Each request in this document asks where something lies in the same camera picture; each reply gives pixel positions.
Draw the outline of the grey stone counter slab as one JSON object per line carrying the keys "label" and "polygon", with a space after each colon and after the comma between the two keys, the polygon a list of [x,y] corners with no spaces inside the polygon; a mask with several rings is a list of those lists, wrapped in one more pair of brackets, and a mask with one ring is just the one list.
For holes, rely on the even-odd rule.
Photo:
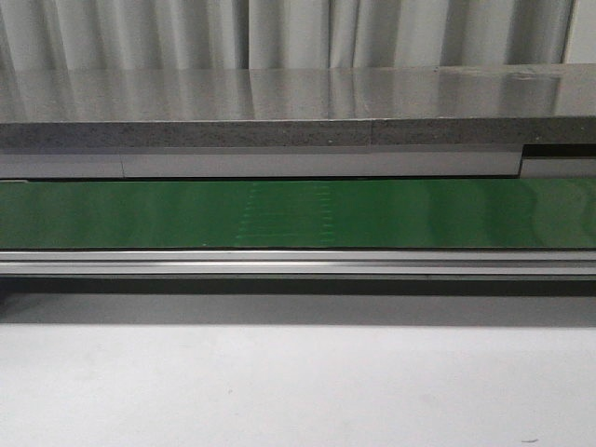
{"label": "grey stone counter slab", "polygon": [[595,173],[591,64],[1,75],[1,176]]}

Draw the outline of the green conveyor belt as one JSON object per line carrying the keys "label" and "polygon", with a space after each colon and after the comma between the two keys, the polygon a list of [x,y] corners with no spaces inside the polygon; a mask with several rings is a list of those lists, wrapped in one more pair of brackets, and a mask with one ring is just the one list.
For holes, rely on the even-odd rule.
{"label": "green conveyor belt", "polygon": [[29,182],[1,186],[1,246],[591,249],[592,179]]}

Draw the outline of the white pleated curtain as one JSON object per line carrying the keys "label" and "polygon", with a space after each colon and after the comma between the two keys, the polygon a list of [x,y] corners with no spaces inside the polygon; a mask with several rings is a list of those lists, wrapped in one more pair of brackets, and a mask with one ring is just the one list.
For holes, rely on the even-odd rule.
{"label": "white pleated curtain", "polygon": [[592,62],[591,1],[5,1],[1,66],[268,69]]}

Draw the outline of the aluminium conveyor frame rail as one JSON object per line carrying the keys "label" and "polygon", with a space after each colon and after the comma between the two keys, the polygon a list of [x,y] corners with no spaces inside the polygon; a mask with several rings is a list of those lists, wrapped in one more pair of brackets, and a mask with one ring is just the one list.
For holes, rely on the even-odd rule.
{"label": "aluminium conveyor frame rail", "polygon": [[23,276],[547,276],[592,277],[593,250],[2,251]]}

